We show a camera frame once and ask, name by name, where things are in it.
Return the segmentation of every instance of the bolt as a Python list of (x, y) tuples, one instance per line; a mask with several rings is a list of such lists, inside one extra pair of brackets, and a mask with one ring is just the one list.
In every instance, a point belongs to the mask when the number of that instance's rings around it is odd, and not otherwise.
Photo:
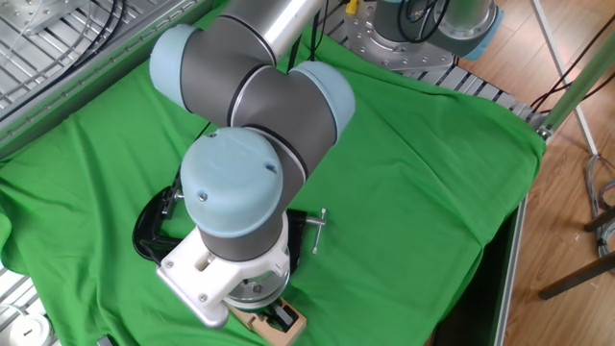
[(268, 170), (274, 172), (274, 173), (278, 173), (278, 170), (276, 169), (276, 166), (273, 164), (265, 164), (265, 168), (267, 168)]

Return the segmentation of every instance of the light blue joint cap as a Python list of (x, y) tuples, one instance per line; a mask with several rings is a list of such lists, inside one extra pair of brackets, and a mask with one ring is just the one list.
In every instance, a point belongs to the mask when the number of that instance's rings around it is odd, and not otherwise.
[(182, 97), (182, 59), (185, 44), (195, 28), (180, 24), (164, 32), (150, 56), (150, 77), (154, 87), (186, 110)]
[(254, 231), (282, 196), (278, 155), (267, 139), (242, 128), (219, 129), (196, 140), (185, 153), (181, 178), (188, 214), (218, 237)]
[(325, 96), (333, 114), (337, 139), (355, 114), (355, 94), (344, 76), (324, 62), (302, 62), (290, 72), (299, 72), (310, 78)]
[(498, 12), (496, 13), (496, 19), (493, 21), (493, 25), (491, 25), (491, 29), (489, 29), (489, 33), (487, 33), (487, 35), (482, 39), (479, 45), (476, 48), (474, 48), (474, 50), (472, 50), (472, 52), (466, 54), (465, 57), (462, 57), (462, 58), (465, 60), (469, 60), (469, 61), (478, 60), (480, 56), (482, 56), (482, 53), (484, 53), (484, 51), (487, 49), (487, 46), (489, 46), (489, 43), (491, 43), (491, 40), (493, 39), (493, 37), (498, 32), (498, 29), (500, 28), (500, 24), (502, 24), (503, 20), (504, 20), (504, 11), (498, 8)]

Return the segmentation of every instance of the white plastic bracket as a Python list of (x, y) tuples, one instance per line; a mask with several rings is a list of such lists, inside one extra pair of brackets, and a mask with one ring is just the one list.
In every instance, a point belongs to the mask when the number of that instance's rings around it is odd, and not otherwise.
[(282, 277), (289, 269), (286, 252), (288, 220), (274, 246), (262, 256), (247, 261), (229, 261), (214, 255), (195, 228), (169, 253), (157, 269), (158, 276), (208, 327), (219, 329), (229, 319), (223, 299), (244, 279), (269, 271)]

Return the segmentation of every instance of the yellow connector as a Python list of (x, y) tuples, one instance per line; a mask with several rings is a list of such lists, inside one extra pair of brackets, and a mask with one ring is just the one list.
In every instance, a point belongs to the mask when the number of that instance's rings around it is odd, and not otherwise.
[(357, 13), (357, 8), (358, 8), (358, 0), (350, 0), (348, 5), (346, 5), (346, 13), (355, 14)]

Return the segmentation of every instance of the gray joint housing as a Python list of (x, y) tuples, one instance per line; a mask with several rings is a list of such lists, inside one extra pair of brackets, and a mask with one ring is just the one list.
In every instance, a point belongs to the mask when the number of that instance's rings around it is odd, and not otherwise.
[[(354, 113), (352, 90), (332, 67), (304, 62), (288, 74), (274, 67), (321, 3), (234, 0), (206, 31), (172, 28), (152, 53), (150, 73), (159, 91), (219, 127), (264, 136), (280, 159), (283, 192), (263, 224), (239, 237), (201, 230), (208, 248), (225, 260), (251, 260), (275, 244), (283, 211)], [(341, 94), (335, 90), (340, 79), (347, 88)]]

